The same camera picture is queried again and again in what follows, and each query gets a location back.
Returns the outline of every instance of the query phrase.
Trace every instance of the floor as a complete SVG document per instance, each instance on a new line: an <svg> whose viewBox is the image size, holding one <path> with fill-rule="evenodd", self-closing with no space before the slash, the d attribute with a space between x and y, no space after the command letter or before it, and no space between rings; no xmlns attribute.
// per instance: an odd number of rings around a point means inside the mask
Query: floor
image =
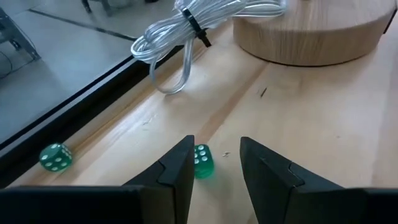
<svg viewBox="0 0 398 224"><path fill-rule="evenodd" d="M131 37L171 16L174 5L134 0L113 7L109 17L99 2L89 2L92 14L80 0L0 0L41 56L32 61L24 50L0 44L0 143L130 56Z"/></svg>

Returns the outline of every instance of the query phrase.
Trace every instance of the die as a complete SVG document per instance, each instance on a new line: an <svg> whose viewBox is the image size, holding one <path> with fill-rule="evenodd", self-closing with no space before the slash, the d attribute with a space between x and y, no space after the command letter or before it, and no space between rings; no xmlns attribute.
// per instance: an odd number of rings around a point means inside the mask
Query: die
<svg viewBox="0 0 398 224"><path fill-rule="evenodd" d="M65 145L55 143L43 149L39 161L44 169L58 172L65 170L72 164L72 153Z"/></svg>
<svg viewBox="0 0 398 224"><path fill-rule="evenodd" d="M214 161L210 148L205 144L195 146L194 153L195 177L203 179L209 177L214 171Z"/></svg>

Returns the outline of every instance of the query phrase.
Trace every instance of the clear cable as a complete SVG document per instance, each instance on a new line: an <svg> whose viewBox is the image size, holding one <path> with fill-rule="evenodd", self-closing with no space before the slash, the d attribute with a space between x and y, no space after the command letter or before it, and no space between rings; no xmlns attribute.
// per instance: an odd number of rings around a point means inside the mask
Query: clear cable
<svg viewBox="0 0 398 224"><path fill-rule="evenodd" d="M155 87L165 94L174 94L182 90L188 81L195 31L184 18L181 11L187 8L202 29L216 27L229 17L275 17L286 10L286 0L193 0L185 3L177 0L177 14L150 25L131 46L133 56L150 64L149 75ZM183 72L181 79L172 88L157 84L155 66L175 46L184 45Z"/></svg>

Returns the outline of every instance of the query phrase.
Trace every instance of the light wood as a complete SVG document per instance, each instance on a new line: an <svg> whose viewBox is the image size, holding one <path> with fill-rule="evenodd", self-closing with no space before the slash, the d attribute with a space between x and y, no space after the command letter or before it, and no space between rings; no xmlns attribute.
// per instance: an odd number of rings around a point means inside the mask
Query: light wood
<svg viewBox="0 0 398 224"><path fill-rule="evenodd" d="M197 45L184 91L165 96L144 80L66 142L75 160L68 170L36 165L12 186L121 185L194 134L210 146L216 170L195 180L191 224L256 223L241 136L344 187L398 187L398 22L373 53L323 68L255 58L233 42L231 24L211 42ZM165 82L181 74L176 59L160 67Z"/></svg>
<svg viewBox="0 0 398 224"><path fill-rule="evenodd" d="M234 18L234 39L247 52L285 65L347 62L372 51L396 0L287 0L274 19Z"/></svg>

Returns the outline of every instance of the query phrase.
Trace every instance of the wooden cylinder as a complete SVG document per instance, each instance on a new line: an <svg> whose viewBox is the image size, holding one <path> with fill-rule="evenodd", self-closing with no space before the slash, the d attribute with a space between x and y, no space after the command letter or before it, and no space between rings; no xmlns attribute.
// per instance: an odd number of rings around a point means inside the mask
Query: wooden cylinder
<svg viewBox="0 0 398 224"><path fill-rule="evenodd" d="M259 58L286 65L343 63L376 47L397 7L396 0L287 2L280 17L235 17L236 43Z"/></svg>

